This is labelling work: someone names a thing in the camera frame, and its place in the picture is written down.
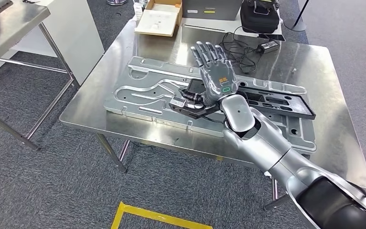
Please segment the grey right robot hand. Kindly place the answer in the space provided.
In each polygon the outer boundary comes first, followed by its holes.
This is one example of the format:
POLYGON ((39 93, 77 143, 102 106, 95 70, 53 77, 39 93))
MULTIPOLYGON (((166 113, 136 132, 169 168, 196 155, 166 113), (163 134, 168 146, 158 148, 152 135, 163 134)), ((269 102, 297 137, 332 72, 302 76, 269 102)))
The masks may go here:
POLYGON ((199 66, 204 92, 194 93, 181 89, 183 98, 211 107, 224 97, 237 92, 238 81, 232 63, 220 45, 197 41, 191 47, 191 52, 199 66))

